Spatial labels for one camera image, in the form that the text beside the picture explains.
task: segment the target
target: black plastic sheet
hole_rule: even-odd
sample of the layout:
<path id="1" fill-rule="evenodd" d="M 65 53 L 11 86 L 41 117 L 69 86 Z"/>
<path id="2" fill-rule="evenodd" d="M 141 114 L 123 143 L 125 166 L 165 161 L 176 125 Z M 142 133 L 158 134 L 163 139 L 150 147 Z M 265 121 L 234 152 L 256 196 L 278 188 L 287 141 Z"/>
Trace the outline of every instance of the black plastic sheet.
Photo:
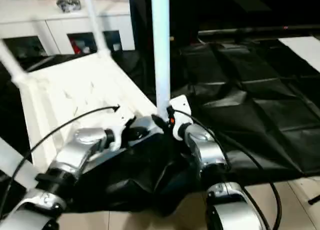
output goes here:
<path id="1" fill-rule="evenodd" d="M 154 101 L 147 83 L 154 72 L 132 57 L 115 60 Z M 192 115 L 216 133 L 231 163 L 227 180 L 266 182 L 241 147 L 273 181 L 319 175 L 320 74 L 280 42 L 180 49 L 172 53 L 171 86 L 172 96 L 186 94 Z M 215 169 L 202 176 L 199 181 L 183 143 L 157 135 L 85 174 L 70 211 L 153 208 L 169 214 L 188 193 L 221 180 Z"/>

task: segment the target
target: white surface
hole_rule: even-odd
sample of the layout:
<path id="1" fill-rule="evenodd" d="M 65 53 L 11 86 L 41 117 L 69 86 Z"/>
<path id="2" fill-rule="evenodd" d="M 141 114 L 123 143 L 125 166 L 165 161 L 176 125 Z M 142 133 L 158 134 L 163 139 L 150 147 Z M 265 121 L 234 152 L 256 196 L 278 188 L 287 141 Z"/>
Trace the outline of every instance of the white surface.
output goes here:
<path id="1" fill-rule="evenodd" d="M 60 230 L 108 230 L 109 212 L 64 214 L 58 220 Z"/>
<path id="2" fill-rule="evenodd" d="M 0 137 L 0 169 L 8 176 L 12 176 L 22 156 Z M 18 172 L 15 180 L 27 189 L 33 188 L 38 183 L 35 177 L 39 171 L 26 161 Z"/>
<path id="3" fill-rule="evenodd" d="M 88 17 L 84 0 L 82 9 L 64 14 L 51 0 L 0 0 L 0 24 Z M 99 16 L 130 15 L 129 0 L 93 0 Z"/>
<path id="4" fill-rule="evenodd" d="M 156 112 L 155 106 L 109 54 L 92 54 L 29 76 L 29 82 L 21 85 L 20 93 L 31 145 L 57 126 L 98 107 L 119 104 L 137 116 Z M 73 129 L 102 124 L 104 114 L 88 116 L 45 141 L 32 155 L 35 166 L 46 169 Z"/>
<path id="5" fill-rule="evenodd" d="M 287 182 L 276 183 L 282 202 L 282 221 L 280 230 L 315 230 L 309 216 L 302 208 L 297 196 Z M 269 225 L 273 227 L 277 205 L 273 192 L 268 184 L 247 187 L 261 210 L 265 214 Z"/>
<path id="6" fill-rule="evenodd" d="M 151 2 L 156 107 L 158 115 L 166 120 L 170 100 L 169 0 L 151 0 Z"/>
<path id="7" fill-rule="evenodd" d="M 279 39 L 302 59 L 320 72 L 320 41 L 315 37 Z"/>
<path id="8" fill-rule="evenodd" d="M 320 202 L 309 205 L 308 201 L 320 195 L 320 182 L 313 178 L 302 178 L 289 182 L 310 220 L 320 229 Z"/>

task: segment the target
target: black cable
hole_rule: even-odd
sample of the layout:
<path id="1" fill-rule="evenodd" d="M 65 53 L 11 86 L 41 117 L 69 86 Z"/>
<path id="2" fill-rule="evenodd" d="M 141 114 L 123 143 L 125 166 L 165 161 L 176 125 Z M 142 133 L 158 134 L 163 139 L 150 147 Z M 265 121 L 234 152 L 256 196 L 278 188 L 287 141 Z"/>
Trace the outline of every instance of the black cable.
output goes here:
<path id="1" fill-rule="evenodd" d="M 184 114 L 185 116 L 187 117 L 190 117 L 196 124 L 198 124 L 199 126 L 201 126 L 204 130 L 206 130 L 210 136 L 215 140 L 215 142 L 219 145 L 220 149 L 222 149 L 222 145 L 220 144 L 220 142 L 218 141 L 218 139 L 215 137 L 215 135 L 212 133 L 212 131 L 207 128 L 205 125 L 203 125 L 198 119 L 196 119 L 195 117 L 189 115 L 188 113 L 184 112 L 184 111 L 180 111 L 180 110 L 176 110 L 176 109 L 173 109 L 174 111 L 176 112 L 179 112 L 181 114 Z M 222 151 L 223 155 L 224 155 L 224 158 L 225 158 L 225 161 L 226 161 L 226 165 L 227 165 L 227 171 L 229 171 L 231 169 L 231 164 L 230 164 L 230 161 L 229 161 L 229 158 L 227 156 L 227 153 Z"/>
<path id="2" fill-rule="evenodd" d="M 184 114 L 185 116 L 187 117 L 190 117 L 196 124 L 198 124 L 199 126 L 201 126 L 204 130 L 206 130 L 210 136 L 218 143 L 218 145 L 220 146 L 221 150 L 223 150 L 221 144 L 218 142 L 217 138 L 215 137 L 215 135 L 209 130 L 209 128 L 207 128 L 206 126 L 204 126 L 199 120 L 197 120 L 195 117 L 191 116 L 190 114 L 186 113 L 186 112 L 183 112 L 183 111 L 180 111 L 180 110 L 176 110 L 176 109 L 173 109 L 175 112 L 179 112 L 181 114 Z M 279 227 L 280 227 L 280 223 L 281 223 L 281 218 L 282 218 L 282 203 L 281 203 L 281 198 L 280 198 L 280 195 L 278 193 L 278 190 L 276 188 L 276 186 L 274 185 L 273 182 L 270 181 L 269 177 L 265 174 L 265 170 L 264 168 L 260 165 L 260 163 L 244 148 L 242 147 L 240 144 L 238 144 L 236 141 L 234 141 L 232 138 L 224 135 L 223 133 L 220 133 L 221 136 L 223 136 L 224 138 L 227 139 L 227 141 L 229 142 L 232 142 L 234 145 L 237 146 L 238 150 L 240 150 L 242 153 L 244 153 L 248 158 L 250 158 L 250 160 L 257 166 L 257 168 L 263 173 L 263 175 L 265 176 L 265 178 L 267 179 L 273 193 L 274 193 L 274 197 L 275 197 L 275 200 L 276 200 L 276 208 L 277 208 L 277 213 L 276 213 L 276 219 L 275 219 L 275 222 L 274 222 L 274 226 L 272 228 L 272 230 L 278 230 Z M 231 165 L 230 163 L 227 161 L 228 163 L 228 167 L 229 169 L 231 168 Z M 257 211 L 260 211 L 259 213 L 261 213 L 261 218 L 263 221 L 266 221 L 266 217 L 263 215 L 262 211 L 260 210 L 260 208 L 258 207 L 257 208 Z"/>
<path id="3" fill-rule="evenodd" d="M 21 160 L 21 162 L 18 164 L 18 166 L 16 167 L 16 169 L 13 172 L 13 175 L 6 187 L 6 190 L 4 192 L 4 196 L 2 198 L 2 202 L 1 202 L 1 206 L 0 206 L 0 219 L 3 218 L 3 211 L 4 211 L 4 207 L 6 204 L 6 200 L 8 198 L 11 186 L 15 180 L 15 177 L 17 176 L 18 172 L 20 171 L 20 169 L 22 168 L 22 166 L 24 165 L 25 161 L 28 159 L 28 157 L 31 155 L 31 153 L 33 153 L 33 151 L 35 149 L 37 149 L 45 140 L 47 140 L 50 136 L 52 136 L 53 134 L 55 134 L 57 131 L 61 130 L 62 128 L 64 128 L 65 126 L 69 125 L 70 123 L 79 120 L 80 118 L 83 118 L 89 114 L 92 114 L 94 112 L 97 111 L 103 111 L 103 110 L 108 110 L 108 109 L 113 109 L 114 111 L 116 111 L 120 106 L 107 106 L 107 107 L 101 107 L 101 108 L 97 108 L 95 110 L 92 111 L 88 111 L 80 116 L 75 117 L 74 119 L 67 121 L 66 123 L 62 124 L 61 126 L 57 127 L 56 129 L 54 129 L 53 131 L 51 131 L 50 133 L 48 133 L 44 138 L 42 138 L 36 145 L 34 145 L 33 148 L 31 148 L 23 157 L 23 159 Z"/>
<path id="4" fill-rule="evenodd" d="M 257 204 L 257 202 L 255 201 L 255 199 L 251 196 L 251 194 L 248 192 L 247 189 L 245 189 L 244 186 L 241 186 L 242 191 L 244 191 L 244 193 L 247 195 L 247 197 L 249 198 L 249 200 L 251 201 L 251 203 L 253 204 L 253 206 L 255 207 L 256 211 L 258 212 L 258 214 L 261 217 L 262 222 L 264 223 L 266 230 L 270 230 L 270 226 L 269 223 L 266 219 L 266 216 L 264 215 L 264 213 L 262 212 L 261 208 L 259 207 L 259 205 Z"/>
<path id="5" fill-rule="evenodd" d="M 267 179 L 267 181 L 268 181 L 268 183 L 274 193 L 274 197 L 276 200 L 277 213 L 276 213 L 276 218 L 275 218 L 275 222 L 274 222 L 274 226 L 273 226 L 272 230 L 278 230 L 280 227 L 281 218 L 282 218 L 282 203 L 281 203 L 281 198 L 280 198 L 280 195 L 279 195 L 279 192 L 278 192 L 276 186 L 274 185 L 273 182 L 270 181 L 269 177 L 265 174 L 265 170 L 260 165 L 260 163 L 258 163 L 258 161 L 243 146 L 238 144 L 236 141 L 234 141 L 232 138 L 228 137 L 227 135 L 225 135 L 223 133 L 219 133 L 219 134 L 220 134 L 220 136 L 224 137 L 227 141 L 232 142 L 235 146 L 237 146 L 237 148 L 241 152 L 243 152 L 248 158 L 250 158 L 250 160 L 264 174 L 264 177 Z"/>
<path id="6" fill-rule="evenodd" d="M 312 205 L 316 204 L 316 203 L 319 202 L 319 201 L 320 201 L 320 195 L 318 195 L 318 196 L 310 199 L 310 200 L 308 201 L 308 203 L 312 206 Z"/>

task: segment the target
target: tile floor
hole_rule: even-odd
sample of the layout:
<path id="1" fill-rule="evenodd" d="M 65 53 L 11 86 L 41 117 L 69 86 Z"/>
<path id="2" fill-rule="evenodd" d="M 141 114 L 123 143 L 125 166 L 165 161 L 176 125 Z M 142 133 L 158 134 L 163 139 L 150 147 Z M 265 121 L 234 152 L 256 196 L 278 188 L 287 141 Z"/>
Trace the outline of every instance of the tile floor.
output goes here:
<path id="1" fill-rule="evenodd" d="M 287 182 L 276 184 L 282 200 L 280 230 L 316 230 L 292 188 Z M 276 202 L 268 185 L 248 187 L 271 226 L 276 218 Z M 160 218 L 150 212 L 98 212 L 65 214 L 61 230 L 202 230 L 206 229 L 205 205 L 199 193 L 189 195 L 169 217 Z"/>

